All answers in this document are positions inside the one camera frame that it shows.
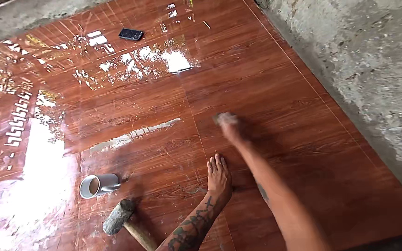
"mallet head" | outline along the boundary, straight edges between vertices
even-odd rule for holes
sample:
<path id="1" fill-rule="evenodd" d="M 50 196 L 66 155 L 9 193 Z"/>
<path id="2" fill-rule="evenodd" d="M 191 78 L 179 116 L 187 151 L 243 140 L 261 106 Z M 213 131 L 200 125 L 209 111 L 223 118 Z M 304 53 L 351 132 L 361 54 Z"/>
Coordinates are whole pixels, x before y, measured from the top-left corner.
<path id="1" fill-rule="evenodd" d="M 108 235 L 117 234 L 133 212 L 134 202 L 127 199 L 121 200 L 103 223 L 103 231 Z"/>

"wet tile surface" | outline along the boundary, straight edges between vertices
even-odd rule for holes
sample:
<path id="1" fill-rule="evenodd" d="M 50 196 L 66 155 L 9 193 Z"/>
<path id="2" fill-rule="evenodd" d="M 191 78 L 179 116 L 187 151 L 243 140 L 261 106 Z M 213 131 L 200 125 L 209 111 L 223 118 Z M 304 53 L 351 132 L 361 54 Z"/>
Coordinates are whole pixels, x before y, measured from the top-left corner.
<path id="1" fill-rule="evenodd" d="M 116 0 L 0 42 L 0 250 L 141 250 L 101 229 L 126 197 L 161 242 L 204 196 L 215 152 L 235 192 L 201 249 L 284 249 L 211 119 L 224 111 L 336 249 L 402 234 L 399 182 L 254 2 Z M 82 199 L 81 180 L 104 173 L 120 190 Z"/>

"hand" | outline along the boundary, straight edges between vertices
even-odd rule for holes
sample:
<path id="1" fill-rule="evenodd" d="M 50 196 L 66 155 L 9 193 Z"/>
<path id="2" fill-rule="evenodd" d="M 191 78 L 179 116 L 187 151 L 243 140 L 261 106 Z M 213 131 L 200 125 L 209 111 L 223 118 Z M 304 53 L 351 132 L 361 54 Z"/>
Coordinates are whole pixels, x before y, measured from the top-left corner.
<path id="1" fill-rule="evenodd" d="M 217 196 L 218 201 L 226 203 L 232 197 L 232 175 L 227 168 L 226 161 L 220 154 L 215 154 L 207 162 L 209 169 L 209 178 L 207 179 L 207 188 L 212 196 Z"/>
<path id="2" fill-rule="evenodd" d="M 238 129 L 239 121 L 236 115 L 230 112 L 223 112 L 218 114 L 217 121 L 223 131 L 224 137 L 233 145 L 244 141 Z"/>

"forearm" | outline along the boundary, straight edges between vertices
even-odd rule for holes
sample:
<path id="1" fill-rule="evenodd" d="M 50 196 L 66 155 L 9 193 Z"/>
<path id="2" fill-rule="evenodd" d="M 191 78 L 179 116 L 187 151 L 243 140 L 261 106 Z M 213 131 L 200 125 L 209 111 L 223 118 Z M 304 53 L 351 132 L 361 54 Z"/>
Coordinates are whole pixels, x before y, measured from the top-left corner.
<path id="1" fill-rule="evenodd" d="M 288 250 L 329 250 L 325 238 L 306 208 L 251 143 L 242 141 L 236 147 L 274 214 Z"/>
<path id="2" fill-rule="evenodd" d="M 198 250 L 224 206 L 219 202 L 219 196 L 208 191 L 199 205 L 162 242 L 157 251 Z"/>

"black phone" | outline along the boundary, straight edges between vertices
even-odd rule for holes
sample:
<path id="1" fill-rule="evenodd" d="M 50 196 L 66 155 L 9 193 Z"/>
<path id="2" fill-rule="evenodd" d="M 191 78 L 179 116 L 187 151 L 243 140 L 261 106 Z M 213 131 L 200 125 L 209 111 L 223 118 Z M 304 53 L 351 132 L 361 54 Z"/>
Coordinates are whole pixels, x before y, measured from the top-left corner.
<path id="1" fill-rule="evenodd" d="M 133 41 L 138 41 L 139 39 L 141 39 L 143 34 L 144 32 L 141 30 L 132 30 L 123 28 L 119 33 L 119 37 Z"/>

